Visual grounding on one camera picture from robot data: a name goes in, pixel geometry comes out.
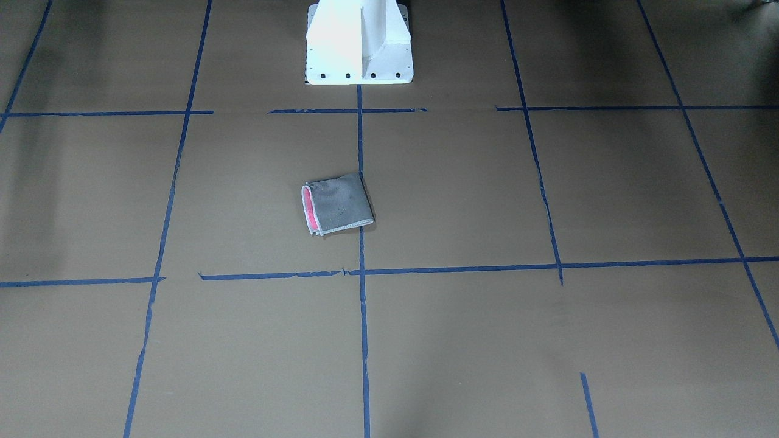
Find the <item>folded cloth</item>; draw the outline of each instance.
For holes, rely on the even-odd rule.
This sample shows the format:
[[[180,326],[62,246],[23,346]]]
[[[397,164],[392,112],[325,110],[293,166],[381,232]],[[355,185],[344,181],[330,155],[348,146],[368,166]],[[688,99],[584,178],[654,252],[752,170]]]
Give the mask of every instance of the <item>folded cloth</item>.
[[[306,182],[301,190],[311,235],[325,235],[373,223],[371,206],[359,174]]]

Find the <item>beige floor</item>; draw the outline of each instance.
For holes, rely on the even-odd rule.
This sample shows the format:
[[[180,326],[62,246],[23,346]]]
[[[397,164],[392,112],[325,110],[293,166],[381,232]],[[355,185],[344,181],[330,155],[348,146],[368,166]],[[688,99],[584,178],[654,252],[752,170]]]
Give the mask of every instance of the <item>beige floor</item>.
[[[779,436],[779,5],[311,2],[0,0],[0,436]]]

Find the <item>pink cloth lining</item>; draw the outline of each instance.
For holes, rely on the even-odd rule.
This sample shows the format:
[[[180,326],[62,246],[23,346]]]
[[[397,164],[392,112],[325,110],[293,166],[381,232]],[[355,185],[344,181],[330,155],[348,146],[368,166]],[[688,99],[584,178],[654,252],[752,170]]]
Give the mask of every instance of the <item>pink cloth lining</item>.
[[[303,197],[305,199],[305,219],[308,221],[308,228],[312,231],[318,231],[319,226],[316,224],[316,216],[314,216],[314,203],[311,202],[311,189],[304,187]]]

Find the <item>gray cloth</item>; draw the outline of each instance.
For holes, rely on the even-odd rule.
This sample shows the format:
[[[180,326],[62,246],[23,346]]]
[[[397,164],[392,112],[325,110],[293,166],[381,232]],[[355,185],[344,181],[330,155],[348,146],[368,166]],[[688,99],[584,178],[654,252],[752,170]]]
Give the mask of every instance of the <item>gray cloth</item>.
[[[303,211],[312,235],[325,235],[373,223],[371,206],[357,173],[306,182]]]

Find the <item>white metal bracket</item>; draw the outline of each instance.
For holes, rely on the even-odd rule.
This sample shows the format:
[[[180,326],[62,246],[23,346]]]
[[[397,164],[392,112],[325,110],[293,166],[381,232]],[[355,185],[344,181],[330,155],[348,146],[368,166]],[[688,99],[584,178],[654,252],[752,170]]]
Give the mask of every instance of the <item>white metal bracket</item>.
[[[314,85],[409,83],[408,9],[395,0],[319,0],[308,8],[306,81]]]

